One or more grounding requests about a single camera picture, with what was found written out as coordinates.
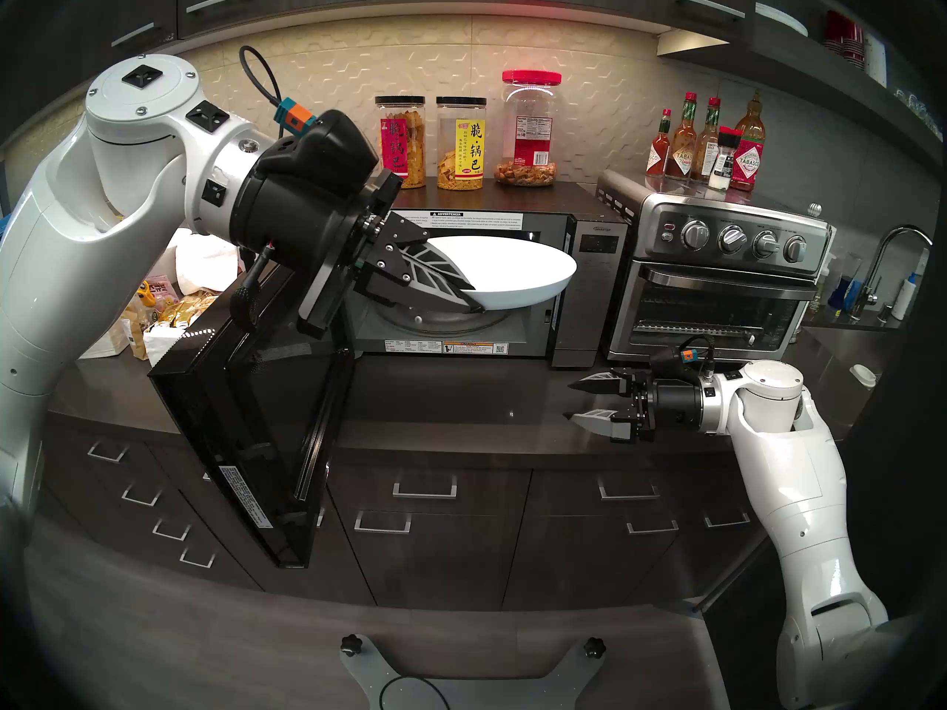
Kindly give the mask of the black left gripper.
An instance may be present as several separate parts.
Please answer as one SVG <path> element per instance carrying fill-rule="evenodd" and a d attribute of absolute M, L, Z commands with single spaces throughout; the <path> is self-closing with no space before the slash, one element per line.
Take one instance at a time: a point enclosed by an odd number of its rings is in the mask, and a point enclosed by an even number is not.
<path fill-rule="evenodd" d="M 321 338 L 354 290 L 384 306 L 477 314 L 473 285 L 429 232 L 389 213 L 402 179 L 384 169 L 375 184 L 341 198 L 287 173 L 255 165 L 233 206 L 233 242 L 257 254 L 233 294 L 233 322 L 257 330 L 262 273 L 274 262 L 301 276 L 305 286 L 297 328 Z M 374 225 L 374 254 L 358 257 L 365 229 Z"/>

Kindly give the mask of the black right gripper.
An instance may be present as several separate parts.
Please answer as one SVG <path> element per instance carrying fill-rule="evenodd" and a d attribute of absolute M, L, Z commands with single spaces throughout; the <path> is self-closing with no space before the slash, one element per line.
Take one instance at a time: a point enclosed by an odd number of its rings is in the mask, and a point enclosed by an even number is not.
<path fill-rule="evenodd" d="M 568 388 L 597 396 L 630 398 L 634 372 L 596 372 L 568 384 Z M 630 410 L 593 409 L 564 413 L 572 424 L 611 442 L 652 442 L 656 433 L 701 431 L 704 393 L 699 384 L 679 379 L 643 376 L 636 394 L 636 416 Z"/>

